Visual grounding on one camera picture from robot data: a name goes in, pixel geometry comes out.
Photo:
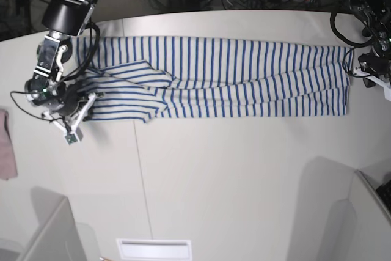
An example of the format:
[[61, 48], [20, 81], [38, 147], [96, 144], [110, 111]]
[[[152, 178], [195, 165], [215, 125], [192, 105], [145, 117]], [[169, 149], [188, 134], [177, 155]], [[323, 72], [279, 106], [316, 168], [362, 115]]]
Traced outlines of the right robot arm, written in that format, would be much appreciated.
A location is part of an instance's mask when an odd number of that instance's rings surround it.
[[[98, 0], [50, 0], [42, 24], [49, 30], [37, 48], [37, 65], [25, 84], [26, 98], [34, 106], [44, 106], [61, 117], [73, 115], [86, 98], [79, 94], [80, 77], [97, 52], [100, 29], [91, 16]], [[94, 31], [86, 57], [76, 69], [66, 74], [64, 63], [73, 54], [73, 37], [85, 29]]]

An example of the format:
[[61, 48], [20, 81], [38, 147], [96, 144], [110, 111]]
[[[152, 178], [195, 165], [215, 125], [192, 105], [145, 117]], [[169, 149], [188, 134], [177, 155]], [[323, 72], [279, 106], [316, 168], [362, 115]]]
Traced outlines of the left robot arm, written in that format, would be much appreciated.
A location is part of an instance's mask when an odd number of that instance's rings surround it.
[[[338, 10], [348, 5], [350, 12], [363, 24], [363, 37], [367, 41], [354, 42], [338, 31], [335, 21]], [[390, 89], [390, 6], [384, 0], [340, 0], [330, 15], [330, 26], [334, 35], [351, 47], [351, 50], [369, 47], [368, 53], [359, 56], [359, 66], [352, 67], [343, 58], [346, 74], [363, 80], [365, 87], [376, 85]]]

